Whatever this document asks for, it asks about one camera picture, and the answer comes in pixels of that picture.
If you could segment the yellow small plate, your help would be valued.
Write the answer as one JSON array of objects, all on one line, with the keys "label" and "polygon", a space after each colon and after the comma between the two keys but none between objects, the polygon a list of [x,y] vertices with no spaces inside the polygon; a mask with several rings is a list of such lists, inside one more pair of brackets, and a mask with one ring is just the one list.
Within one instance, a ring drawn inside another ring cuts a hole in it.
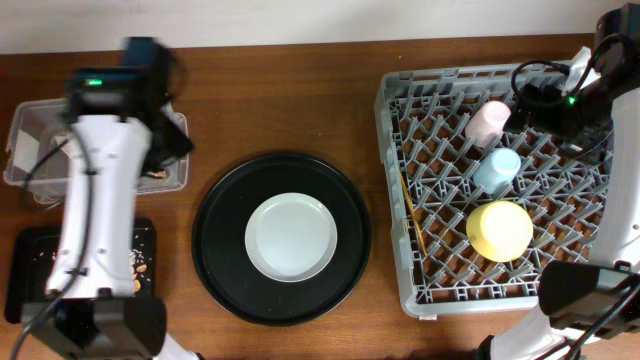
[{"label": "yellow small plate", "polygon": [[494,262],[522,256],[533,237],[533,222],[518,204],[493,201],[474,209],[466,221],[466,235],[474,250]]}]

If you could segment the grey plate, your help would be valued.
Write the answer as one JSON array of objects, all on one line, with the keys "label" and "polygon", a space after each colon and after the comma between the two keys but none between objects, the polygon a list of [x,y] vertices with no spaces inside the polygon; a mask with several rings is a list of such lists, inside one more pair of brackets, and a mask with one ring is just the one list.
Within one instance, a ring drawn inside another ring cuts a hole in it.
[{"label": "grey plate", "polygon": [[338,229],[319,200],[302,193],[282,193],[254,210],[244,243],[261,274],[282,283],[302,282],[328,266],[336,252]]}]

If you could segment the food scraps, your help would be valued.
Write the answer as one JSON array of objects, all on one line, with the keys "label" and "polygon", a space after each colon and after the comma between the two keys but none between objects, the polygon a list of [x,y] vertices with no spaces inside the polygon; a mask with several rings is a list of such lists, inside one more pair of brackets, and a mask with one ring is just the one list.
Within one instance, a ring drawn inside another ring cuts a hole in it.
[{"label": "food scraps", "polygon": [[[35,242],[31,263],[39,267],[35,274],[43,275],[43,281],[47,280],[53,269],[58,243],[58,235],[45,236]],[[129,253],[135,296],[152,296],[154,293],[155,250],[155,229],[151,225],[135,227]]]}]

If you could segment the pink plastic cup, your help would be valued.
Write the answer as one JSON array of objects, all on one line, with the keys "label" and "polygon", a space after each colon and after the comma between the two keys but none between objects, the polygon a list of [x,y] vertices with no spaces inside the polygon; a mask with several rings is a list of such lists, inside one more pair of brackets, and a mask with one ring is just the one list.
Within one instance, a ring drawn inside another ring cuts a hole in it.
[{"label": "pink plastic cup", "polygon": [[510,115],[511,110],[505,103],[488,101],[469,119],[464,133],[474,139],[476,146],[485,148],[502,135]]}]

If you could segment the wooden chopstick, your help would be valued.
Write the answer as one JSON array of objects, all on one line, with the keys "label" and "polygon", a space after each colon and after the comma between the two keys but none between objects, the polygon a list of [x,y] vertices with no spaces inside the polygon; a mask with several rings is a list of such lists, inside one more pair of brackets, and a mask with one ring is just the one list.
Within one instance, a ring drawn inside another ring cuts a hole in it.
[{"label": "wooden chopstick", "polygon": [[412,203],[412,199],[411,199],[408,187],[406,185],[406,181],[405,181],[404,176],[402,175],[401,172],[399,173],[399,177],[400,177],[401,184],[402,184],[404,200],[405,200],[405,203],[406,203],[406,205],[407,205],[407,207],[409,209],[409,214],[410,214],[411,220],[412,220],[413,225],[414,225],[414,229],[415,229],[415,232],[416,232],[416,236],[417,236],[417,239],[418,239],[420,250],[421,250],[422,254],[426,256],[428,253],[427,253],[427,248],[425,246],[425,241],[424,241],[424,238],[423,238],[423,235],[422,235],[422,230],[421,230],[418,218],[417,218],[417,216],[415,214],[415,210],[414,210],[414,207],[413,207],[413,203]]}]

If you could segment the light blue plastic cup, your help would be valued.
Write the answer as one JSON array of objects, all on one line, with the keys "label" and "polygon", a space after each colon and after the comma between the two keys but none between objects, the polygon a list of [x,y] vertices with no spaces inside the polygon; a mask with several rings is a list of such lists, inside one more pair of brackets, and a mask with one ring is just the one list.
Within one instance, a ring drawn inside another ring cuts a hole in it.
[{"label": "light blue plastic cup", "polygon": [[476,187],[493,195],[513,181],[520,167],[520,156],[514,150],[497,148],[481,161],[472,181]]}]

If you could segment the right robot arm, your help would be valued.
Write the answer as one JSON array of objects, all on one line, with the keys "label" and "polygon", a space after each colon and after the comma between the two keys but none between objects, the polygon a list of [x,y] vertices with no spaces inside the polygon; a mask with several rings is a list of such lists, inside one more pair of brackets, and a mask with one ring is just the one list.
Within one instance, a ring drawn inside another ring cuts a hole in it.
[{"label": "right robot arm", "polygon": [[565,94],[516,89],[512,128],[554,135],[568,161],[608,169],[593,200],[602,213],[584,262],[553,260],[538,303],[487,337],[476,359],[578,359],[590,341],[639,331],[639,6],[601,16],[586,67]]}]

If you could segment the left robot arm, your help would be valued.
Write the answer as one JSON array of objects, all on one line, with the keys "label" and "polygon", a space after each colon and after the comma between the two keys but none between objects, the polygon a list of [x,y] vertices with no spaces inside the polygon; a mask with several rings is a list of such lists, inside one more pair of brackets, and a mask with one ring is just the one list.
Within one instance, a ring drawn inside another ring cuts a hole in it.
[{"label": "left robot arm", "polygon": [[45,300],[23,305],[22,336],[67,359],[190,359],[167,329],[162,300],[135,293],[130,248],[142,176],[193,149],[165,107],[179,61],[131,37],[115,67],[67,81],[61,121],[70,164],[60,242]]}]

